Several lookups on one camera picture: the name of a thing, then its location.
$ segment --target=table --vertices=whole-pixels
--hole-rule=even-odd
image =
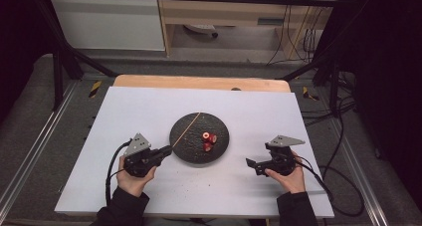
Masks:
[[[232,88],[243,91],[223,90]],[[206,165],[183,162],[175,154],[165,158],[154,180],[145,187],[151,200],[144,215],[278,217],[276,198],[283,193],[281,186],[271,178],[256,176],[245,158],[270,159],[264,143],[284,134],[306,142],[292,149],[319,173],[296,97],[289,91],[286,82],[271,80],[118,77],[106,94],[55,211],[95,214],[106,205],[106,171],[115,150],[137,132],[151,142],[152,148],[162,147],[168,144],[174,123],[197,111],[211,113],[226,123],[231,135],[228,149]],[[326,194],[308,172],[306,186],[316,216],[333,217]],[[114,188],[115,178],[111,182],[111,189]]]

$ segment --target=black metal frame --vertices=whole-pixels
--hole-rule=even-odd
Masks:
[[[349,7],[355,5],[355,0],[178,0],[178,1],[207,1],[207,2],[228,2],[228,3],[249,3],[249,4],[268,4],[268,5],[296,5],[296,6],[320,6],[320,7]],[[117,73],[107,69],[103,65],[90,59],[78,50],[74,49],[66,40],[62,28],[55,15],[47,7],[45,0],[35,0],[38,10],[46,20],[50,31],[55,39],[56,52],[54,55],[55,65],[55,109],[58,107],[63,99],[63,80],[61,67],[67,70],[71,79],[80,79],[83,76],[83,71],[77,61],[83,61],[91,67],[99,70],[109,77],[118,76]],[[319,58],[307,66],[281,78],[281,80],[289,81],[304,72],[315,68],[318,64],[325,61],[326,58]]]

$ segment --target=black plate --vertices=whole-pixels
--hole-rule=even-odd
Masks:
[[[189,127],[197,115],[198,113],[191,113],[177,121],[170,132],[171,145],[174,145],[183,131]],[[217,135],[217,142],[208,152],[203,150],[203,132]],[[201,113],[196,121],[190,125],[189,129],[183,134],[177,144],[174,145],[173,152],[179,158],[189,163],[209,163],[223,155],[229,145],[229,139],[229,130],[221,119],[209,113]]]

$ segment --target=yellow and black tape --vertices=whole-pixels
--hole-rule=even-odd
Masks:
[[[93,85],[93,88],[90,91],[90,95],[88,96],[90,99],[94,98],[99,91],[100,85],[102,84],[102,81],[96,81]]]
[[[312,96],[310,95],[310,93],[308,93],[308,88],[304,87],[304,98],[305,99],[312,99],[314,101],[319,101],[319,97],[318,96]]]

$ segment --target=person's left hand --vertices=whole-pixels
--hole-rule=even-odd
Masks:
[[[146,183],[154,178],[157,167],[152,167],[143,178],[134,177],[127,173],[126,170],[122,170],[124,166],[124,156],[121,156],[119,160],[118,170],[121,170],[121,172],[116,176],[118,187],[135,197],[139,197],[142,194]]]

